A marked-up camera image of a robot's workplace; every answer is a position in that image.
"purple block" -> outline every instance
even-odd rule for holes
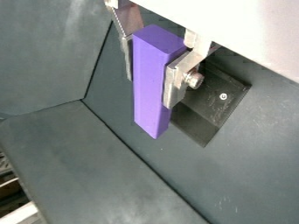
[[[183,39],[156,25],[133,34],[135,122],[152,138],[168,129],[172,114],[163,105],[165,65],[184,51]]]

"metal wall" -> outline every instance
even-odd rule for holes
[[[211,223],[296,223],[299,85],[227,49],[209,59],[252,87],[205,148],[172,125],[157,140],[135,125],[115,27],[84,102]]]
[[[103,1],[0,2],[0,117],[84,97],[109,16]]]

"gray metal surface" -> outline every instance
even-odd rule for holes
[[[233,52],[299,82],[299,2],[132,0]]]
[[[48,223],[207,223],[80,101],[6,119],[0,143]]]
[[[241,103],[204,149],[172,125],[153,140],[132,120],[132,88],[116,42],[113,28],[88,107],[211,223],[297,223],[297,84],[217,50],[209,58],[252,85]]]
[[[81,99],[109,15],[103,1],[0,2],[0,115]]]

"metal plate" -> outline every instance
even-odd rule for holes
[[[223,73],[215,65],[200,64],[204,82],[196,90],[188,88],[181,102],[172,109],[172,123],[205,146],[239,105],[249,85]]]

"silver metal bracket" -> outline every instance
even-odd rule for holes
[[[104,0],[116,25],[121,50],[125,54],[125,73],[129,80],[132,75],[132,34],[144,28],[137,5],[128,0]],[[185,29],[184,44],[191,48],[165,68],[163,105],[171,109],[183,99],[185,89],[197,88],[203,82],[203,75],[196,72],[196,66],[204,58],[219,49],[211,48],[211,40]]]
[[[211,40],[185,29],[184,44],[191,48],[165,68],[163,105],[171,109],[183,99],[185,89],[197,88],[203,82],[203,75],[196,72],[196,66],[204,58],[219,49],[211,47]]]
[[[132,75],[132,33],[144,28],[137,4],[128,0],[105,0],[107,9],[119,33],[121,50],[125,54],[125,73],[129,80]]]

